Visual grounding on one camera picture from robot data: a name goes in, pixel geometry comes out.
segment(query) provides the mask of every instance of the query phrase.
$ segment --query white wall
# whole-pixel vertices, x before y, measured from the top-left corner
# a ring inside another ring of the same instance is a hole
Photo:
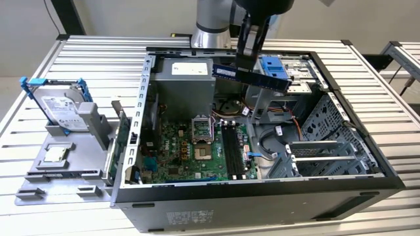
[[[196,0],[75,0],[88,34],[168,37],[194,33]]]
[[[90,35],[192,33],[196,0],[75,0]],[[350,39],[364,53],[390,40],[420,41],[419,0],[295,0],[279,38]],[[62,27],[51,6],[51,12]],[[43,0],[0,0],[0,77],[31,76],[58,36]]]
[[[58,35],[43,0],[0,0],[0,77],[31,77]]]
[[[295,0],[278,38],[350,39],[363,53],[379,53],[388,41],[420,41],[419,0]]]

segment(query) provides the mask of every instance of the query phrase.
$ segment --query ram slot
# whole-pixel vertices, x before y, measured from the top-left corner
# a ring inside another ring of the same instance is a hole
[[[222,127],[222,139],[228,175],[232,179],[242,179],[246,170],[235,125]]]

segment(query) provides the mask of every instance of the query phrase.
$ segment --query label sticker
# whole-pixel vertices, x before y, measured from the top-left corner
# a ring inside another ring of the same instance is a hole
[[[246,108],[243,109],[243,115],[247,116],[247,115],[248,115],[248,112],[250,112],[250,108],[246,107]]]
[[[231,77],[235,77],[235,75],[236,75],[236,73],[234,71],[228,71],[228,70],[224,70],[224,69],[218,69],[216,73],[220,74],[220,75],[231,76]]]
[[[278,136],[283,135],[283,130],[282,130],[282,126],[280,125],[276,126],[276,133],[278,133]]]
[[[48,178],[58,178],[58,177],[63,177],[62,174],[44,174],[46,177]]]
[[[172,75],[208,75],[208,64],[176,62],[172,64]]]
[[[187,225],[190,223],[211,223],[214,210],[167,212],[171,225]]]
[[[87,125],[78,115],[75,102],[68,97],[44,96],[42,100],[59,125],[71,131],[86,131]]]

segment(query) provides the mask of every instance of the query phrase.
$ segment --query slotted metal surface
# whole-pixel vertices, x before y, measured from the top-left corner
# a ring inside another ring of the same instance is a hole
[[[188,47],[188,38],[119,38],[72,36],[58,42],[35,77],[87,80],[99,112],[118,118],[111,98],[122,97],[132,114],[146,46]],[[332,72],[346,98],[388,157],[408,190],[343,221],[260,226],[174,235],[420,235],[420,128],[406,103],[384,85],[351,46],[340,41],[268,40],[267,50],[316,51]],[[15,206],[15,192],[47,136],[46,119],[35,103],[22,95],[0,124],[0,229],[6,235],[72,236],[140,235],[110,203]],[[26,222],[26,227],[16,227]]]
[[[414,57],[420,60],[420,43],[416,42],[400,42],[406,51],[414,55]]]

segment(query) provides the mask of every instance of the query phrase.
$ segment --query hard drive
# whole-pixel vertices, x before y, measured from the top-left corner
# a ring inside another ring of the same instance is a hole
[[[40,107],[50,125],[59,125],[67,132],[88,131],[87,124],[78,114],[83,102],[92,102],[86,81],[58,81],[32,78],[20,79],[20,85],[28,97]]]

